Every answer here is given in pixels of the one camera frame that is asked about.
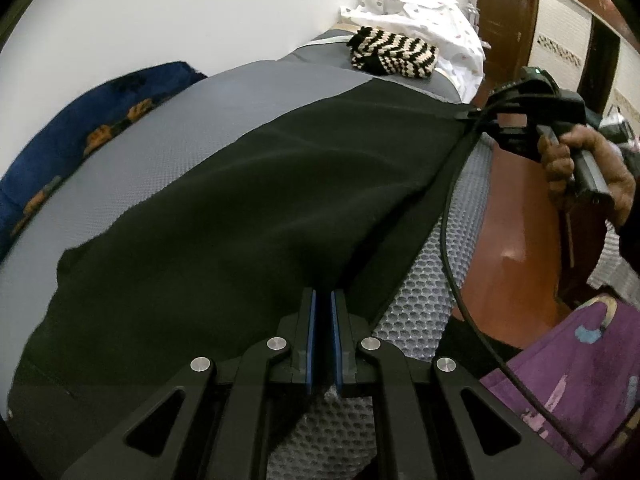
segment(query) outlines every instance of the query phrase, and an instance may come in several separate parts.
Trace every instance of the striped knit cloth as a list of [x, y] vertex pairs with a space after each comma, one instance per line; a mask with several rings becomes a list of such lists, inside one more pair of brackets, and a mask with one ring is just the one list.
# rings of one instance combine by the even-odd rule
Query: striped knit cloth
[[373, 75], [428, 77], [438, 59], [435, 45], [372, 27], [361, 27], [347, 46], [351, 47], [351, 64]]

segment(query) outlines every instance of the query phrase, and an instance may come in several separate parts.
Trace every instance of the black cloth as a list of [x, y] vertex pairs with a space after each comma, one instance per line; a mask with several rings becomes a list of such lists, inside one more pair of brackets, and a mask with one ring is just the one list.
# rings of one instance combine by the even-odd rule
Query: black cloth
[[[507, 343], [486, 334], [484, 337], [505, 362], [521, 352], [519, 348], [507, 345]], [[436, 358], [438, 357], [451, 357], [455, 362], [462, 364], [478, 380], [498, 367], [494, 358], [484, 348], [468, 323], [453, 316], [449, 318], [436, 350]]]
[[9, 396], [41, 472], [194, 357], [274, 335], [305, 286], [343, 288], [375, 325], [478, 139], [453, 118], [468, 108], [372, 80], [245, 134], [67, 251]]
[[637, 180], [636, 196], [631, 213], [618, 234], [620, 235], [620, 256], [628, 261], [635, 272], [640, 273], [640, 182]]

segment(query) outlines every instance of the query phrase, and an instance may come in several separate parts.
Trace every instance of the purple fabric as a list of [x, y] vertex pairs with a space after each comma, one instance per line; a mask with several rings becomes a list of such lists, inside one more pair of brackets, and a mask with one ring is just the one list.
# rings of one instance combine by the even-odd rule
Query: purple fabric
[[[639, 399], [639, 335], [640, 313], [628, 304], [601, 296], [577, 309], [509, 361], [509, 366], [563, 427], [594, 453]], [[558, 453], [576, 467], [582, 466], [580, 457], [500, 370], [481, 382]], [[601, 464], [617, 456], [639, 417], [632, 417], [625, 432], [603, 455]], [[586, 477], [592, 475], [593, 471], [587, 472]]]

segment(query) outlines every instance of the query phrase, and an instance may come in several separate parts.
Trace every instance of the hand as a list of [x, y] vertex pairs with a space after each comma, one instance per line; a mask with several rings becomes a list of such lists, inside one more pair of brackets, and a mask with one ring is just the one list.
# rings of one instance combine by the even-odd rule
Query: hand
[[564, 134], [559, 144], [552, 144], [548, 137], [541, 136], [538, 151], [542, 155], [542, 166], [549, 183], [549, 198], [556, 207], [568, 209], [572, 197], [566, 192], [567, 180], [574, 172], [570, 148], [589, 150], [593, 153], [602, 176], [613, 197], [613, 211], [607, 212], [609, 221], [616, 227], [622, 227], [631, 212], [636, 193], [636, 180], [600, 133], [581, 124]]

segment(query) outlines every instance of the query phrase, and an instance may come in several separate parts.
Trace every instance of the blue patterned pillow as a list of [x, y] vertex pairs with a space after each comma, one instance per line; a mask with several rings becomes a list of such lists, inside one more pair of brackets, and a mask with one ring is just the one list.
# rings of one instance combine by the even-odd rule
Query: blue patterned pillow
[[85, 158], [205, 77], [184, 62], [145, 68], [89, 90], [56, 115], [0, 180], [0, 261], [42, 203]]

